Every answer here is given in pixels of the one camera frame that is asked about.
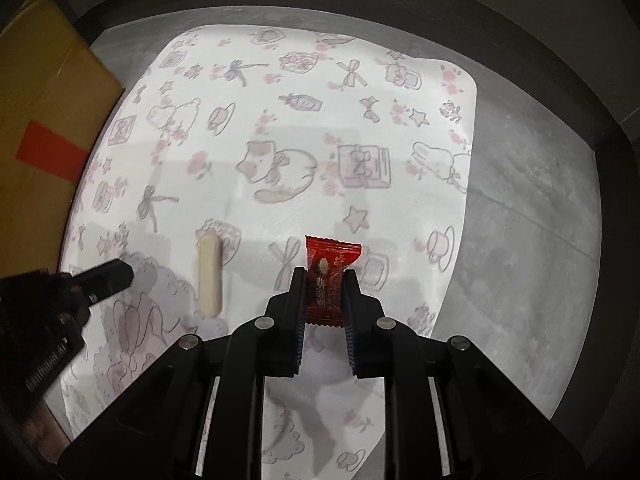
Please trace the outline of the beige oblong bar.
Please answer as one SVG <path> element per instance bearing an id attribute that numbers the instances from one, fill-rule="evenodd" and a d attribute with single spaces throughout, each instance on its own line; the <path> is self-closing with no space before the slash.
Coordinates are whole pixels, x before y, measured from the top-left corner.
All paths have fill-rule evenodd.
<path id="1" fill-rule="evenodd" d="M 216 233 L 198 241 L 198 307 L 206 318 L 216 318 L 222 309 L 222 246 Z"/>

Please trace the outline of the red candy wrapper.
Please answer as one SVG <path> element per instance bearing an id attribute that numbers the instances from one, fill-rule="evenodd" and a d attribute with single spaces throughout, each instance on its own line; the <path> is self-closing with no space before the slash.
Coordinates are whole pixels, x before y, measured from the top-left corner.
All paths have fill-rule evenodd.
<path id="1" fill-rule="evenodd" d="M 344 271 L 361 256 L 354 243 L 307 236 L 307 314 L 309 324 L 341 327 Z"/>

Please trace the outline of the brown cardboard box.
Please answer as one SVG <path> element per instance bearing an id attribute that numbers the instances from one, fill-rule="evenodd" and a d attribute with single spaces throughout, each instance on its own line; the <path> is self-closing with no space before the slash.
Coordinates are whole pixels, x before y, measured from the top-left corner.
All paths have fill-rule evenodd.
<path id="1" fill-rule="evenodd" d="M 90 150 L 122 85 L 53 0 L 1 31 L 1 273 L 53 270 Z"/>

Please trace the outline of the white patterned mat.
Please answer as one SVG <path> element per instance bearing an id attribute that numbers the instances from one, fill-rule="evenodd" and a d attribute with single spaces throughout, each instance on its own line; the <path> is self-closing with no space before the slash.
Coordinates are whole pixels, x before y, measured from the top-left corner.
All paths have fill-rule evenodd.
<path id="1" fill-rule="evenodd" d="M 62 269 L 121 258 L 62 376 L 81 434 L 178 337 L 228 335 L 307 259 L 356 243 L 361 289 L 429 335 L 460 246 L 476 84 L 453 62 L 359 38 L 212 25 L 164 47 L 104 128 L 68 220 Z M 222 246 L 222 309 L 198 307 L 198 241 Z"/>

